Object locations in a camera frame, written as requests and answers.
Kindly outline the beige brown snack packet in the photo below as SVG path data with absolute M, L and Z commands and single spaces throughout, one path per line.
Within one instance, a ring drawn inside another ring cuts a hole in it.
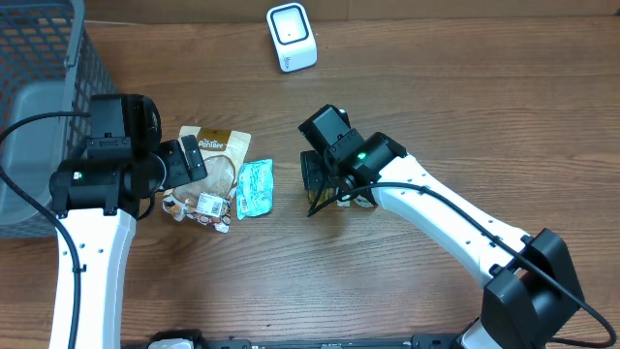
M 193 135 L 207 171 L 207 177 L 164 192 L 163 210 L 180 222 L 184 218 L 227 233 L 232 222 L 232 201 L 240 167 L 244 163 L 251 135 L 234 130 L 182 126 L 179 140 Z

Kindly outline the green lid jar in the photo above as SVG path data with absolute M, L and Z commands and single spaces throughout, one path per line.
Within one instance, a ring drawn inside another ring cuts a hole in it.
M 375 204 L 373 204 L 368 199 L 362 197 L 361 195 L 358 195 L 358 196 L 354 197 L 354 202 L 358 206 L 365 207 L 365 208 L 370 208 L 370 207 L 374 207 L 375 206 Z

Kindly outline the teal snack packet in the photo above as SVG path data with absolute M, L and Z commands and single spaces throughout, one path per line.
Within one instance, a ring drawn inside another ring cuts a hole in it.
M 242 165 L 237 183 L 237 218 L 260 217 L 272 210 L 273 160 L 264 159 Z

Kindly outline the silver capped amber bottle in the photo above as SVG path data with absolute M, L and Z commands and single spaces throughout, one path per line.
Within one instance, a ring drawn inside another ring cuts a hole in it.
M 308 194 L 308 202 L 310 204 L 310 208 L 313 209 L 316 206 L 326 202 L 328 199 L 331 199 L 336 196 L 337 190 L 335 188 L 324 188 L 322 192 L 316 190 L 309 190 Z

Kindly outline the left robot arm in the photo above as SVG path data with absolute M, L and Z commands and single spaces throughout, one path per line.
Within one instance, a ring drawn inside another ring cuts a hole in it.
M 141 201 L 207 176 L 195 137 L 163 141 L 150 98 L 94 95 L 90 116 L 84 154 L 62 161 L 49 181 L 60 223 L 52 348 L 119 347 Z

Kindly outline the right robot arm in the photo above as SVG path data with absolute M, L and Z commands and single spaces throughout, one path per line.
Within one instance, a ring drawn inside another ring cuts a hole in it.
M 449 252 L 482 288 L 481 313 L 447 348 L 544 348 L 583 299 L 567 244 L 531 236 L 475 207 L 383 133 L 364 138 L 325 105 L 301 123 L 327 175 L 347 198 L 391 211 Z

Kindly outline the white barcode scanner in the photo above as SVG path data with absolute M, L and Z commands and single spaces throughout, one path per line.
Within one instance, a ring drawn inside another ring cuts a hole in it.
M 318 47 L 303 5 L 292 2 L 273 7 L 265 19 L 283 73 L 303 70 L 317 63 Z

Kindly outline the grey plastic shopping basket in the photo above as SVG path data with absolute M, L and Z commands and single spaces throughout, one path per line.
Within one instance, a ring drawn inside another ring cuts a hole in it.
M 64 112 L 13 131 L 1 166 L 46 206 L 48 181 L 91 131 L 91 96 L 116 88 L 84 27 L 82 0 L 1 2 L 1 127 L 29 116 Z

